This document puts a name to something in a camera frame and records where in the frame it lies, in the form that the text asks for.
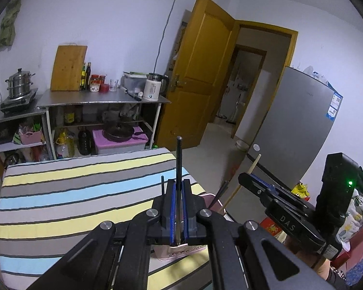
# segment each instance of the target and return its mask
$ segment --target cutting board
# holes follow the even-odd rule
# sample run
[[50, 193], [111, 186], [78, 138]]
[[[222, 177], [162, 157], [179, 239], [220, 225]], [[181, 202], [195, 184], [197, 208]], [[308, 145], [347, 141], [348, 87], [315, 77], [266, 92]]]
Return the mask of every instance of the cutting board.
[[51, 91], [79, 90], [87, 46], [60, 45], [56, 51]]

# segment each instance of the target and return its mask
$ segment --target silver screw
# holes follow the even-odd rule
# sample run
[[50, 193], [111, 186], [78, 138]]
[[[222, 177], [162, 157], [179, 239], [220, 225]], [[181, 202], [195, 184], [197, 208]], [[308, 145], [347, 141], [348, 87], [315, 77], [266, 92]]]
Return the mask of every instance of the silver screw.
[[253, 220], [249, 220], [249, 221], [246, 221], [245, 227], [249, 230], [254, 231], [254, 230], [257, 230], [258, 224]]
[[210, 217], [212, 215], [212, 212], [209, 209], [202, 209], [200, 210], [199, 214], [203, 217]]
[[100, 227], [103, 230], [109, 230], [113, 226], [113, 223], [109, 220], [101, 222]]
[[157, 209], [151, 208], [147, 210], [147, 216], [156, 217], [159, 214]]

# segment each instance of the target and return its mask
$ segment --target pink storage box lid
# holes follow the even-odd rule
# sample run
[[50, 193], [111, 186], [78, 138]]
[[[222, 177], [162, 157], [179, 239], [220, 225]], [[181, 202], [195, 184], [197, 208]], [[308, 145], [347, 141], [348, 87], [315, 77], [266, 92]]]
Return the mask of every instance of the pink storage box lid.
[[[125, 147], [125, 146], [132, 146], [132, 145], [139, 145], [139, 144], [146, 144], [148, 143], [148, 137], [145, 135], [145, 133], [142, 133], [140, 135], [135, 135], [135, 137], [138, 137], [139, 139], [133, 139], [126, 142], [112, 142], [107, 140], [102, 135], [103, 130], [93, 130], [93, 138], [94, 142], [97, 145], [98, 148], [117, 148], [117, 147]], [[139, 126], [134, 127], [134, 132], [142, 132], [142, 129]]]

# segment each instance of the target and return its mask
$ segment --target gray refrigerator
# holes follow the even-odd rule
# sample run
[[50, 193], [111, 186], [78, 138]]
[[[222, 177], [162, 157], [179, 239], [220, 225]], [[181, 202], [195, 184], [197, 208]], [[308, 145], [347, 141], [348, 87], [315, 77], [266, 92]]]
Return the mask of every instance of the gray refrigerator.
[[247, 153], [251, 162], [261, 154], [258, 170], [266, 174], [262, 179], [292, 189], [320, 151], [341, 102], [342, 96], [331, 86], [286, 67]]

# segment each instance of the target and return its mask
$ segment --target wooden door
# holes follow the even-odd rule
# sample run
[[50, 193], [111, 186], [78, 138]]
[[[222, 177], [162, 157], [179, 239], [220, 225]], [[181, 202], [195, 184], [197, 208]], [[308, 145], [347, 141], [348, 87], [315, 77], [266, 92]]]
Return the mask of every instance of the wooden door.
[[183, 148], [200, 144], [239, 33], [239, 25], [211, 0], [196, 0], [171, 78], [156, 143], [176, 148], [176, 136]]

